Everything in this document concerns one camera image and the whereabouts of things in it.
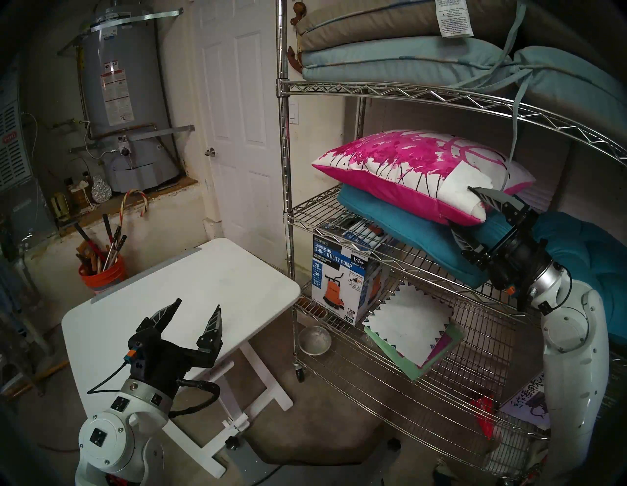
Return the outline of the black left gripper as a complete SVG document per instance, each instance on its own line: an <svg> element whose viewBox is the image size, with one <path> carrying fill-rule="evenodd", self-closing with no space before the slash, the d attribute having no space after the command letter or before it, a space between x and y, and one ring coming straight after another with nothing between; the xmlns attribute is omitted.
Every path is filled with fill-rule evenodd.
<svg viewBox="0 0 627 486"><path fill-rule="evenodd" d="M129 379L141 382L174 399L180 388L178 381L197 366L199 352L204 354L202 365L214 367L223 346L223 320L220 305L209 318L205 330L197 340L197 350L180 347L162 339L162 333L170 324L181 305L181 299L146 317L129 338Z"/></svg>

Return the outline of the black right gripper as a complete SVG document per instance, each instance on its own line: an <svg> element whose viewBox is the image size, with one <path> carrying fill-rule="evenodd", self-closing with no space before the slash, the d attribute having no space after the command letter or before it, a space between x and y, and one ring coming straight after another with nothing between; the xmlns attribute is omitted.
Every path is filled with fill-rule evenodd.
<svg viewBox="0 0 627 486"><path fill-rule="evenodd" d="M488 267L495 289L514 295L517 310L526 310L533 300L532 289L536 295L540 293L536 281L553 266L553 259L545 250L547 240L534 239L532 208L495 189L468 186L468 190L501 213L512 229L490 250L468 228L451 228L453 238L467 261L479 269Z"/></svg>

